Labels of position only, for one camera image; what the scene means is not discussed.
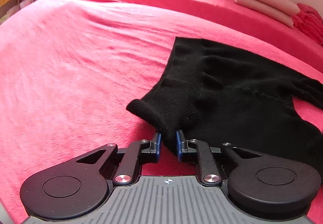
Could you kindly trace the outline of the far bed red sheet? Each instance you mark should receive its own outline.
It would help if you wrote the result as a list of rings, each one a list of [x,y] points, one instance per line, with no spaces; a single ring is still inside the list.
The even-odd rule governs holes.
[[[234,0],[121,0],[178,11],[221,24],[272,44],[322,71],[322,46],[300,30],[235,4]]]

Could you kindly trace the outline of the black knit pants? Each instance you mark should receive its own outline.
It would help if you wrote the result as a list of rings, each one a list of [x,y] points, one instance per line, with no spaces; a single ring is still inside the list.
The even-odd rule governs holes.
[[[127,105],[176,151],[176,132],[210,146],[242,148],[322,171],[322,133],[296,112],[322,107],[322,83],[258,54],[205,39],[176,38],[160,80]]]

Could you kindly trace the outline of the near bed pink blanket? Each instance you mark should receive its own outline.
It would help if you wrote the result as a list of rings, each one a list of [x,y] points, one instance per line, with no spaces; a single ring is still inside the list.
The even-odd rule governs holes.
[[[160,79],[176,37],[261,54],[308,77],[322,73],[252,36],[192,15],[113,0],[37,0],[1,25],[1,203],[27,215],[32,174],[109,142],[155,130],[126,110]]]

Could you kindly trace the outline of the red crumpled blanket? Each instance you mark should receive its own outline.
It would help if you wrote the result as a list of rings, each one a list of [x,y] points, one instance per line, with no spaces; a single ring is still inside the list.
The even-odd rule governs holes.
[[[320,46],[323,44],[322,17],[313,7],[302,3],[297,4],[299,13],[292,17],[294,27],[313,39]]]

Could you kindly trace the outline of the lower beige folded pillow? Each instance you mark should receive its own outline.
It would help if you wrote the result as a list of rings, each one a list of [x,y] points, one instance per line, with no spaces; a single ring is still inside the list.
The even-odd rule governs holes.
[[[274,19],[289,28],[293,28],[294,23],[292,20],[292,17],[290,17],[288,14],[268,5],[263,2],[260,2],[258,0],[234,0],[235,4],[238,4],[240,6],[244,6],[246,8],[249,8],[251,10],[257,11],[258,13],[261,13],[263,15],[266,15],[267,17],[270,17],[271,19]]]

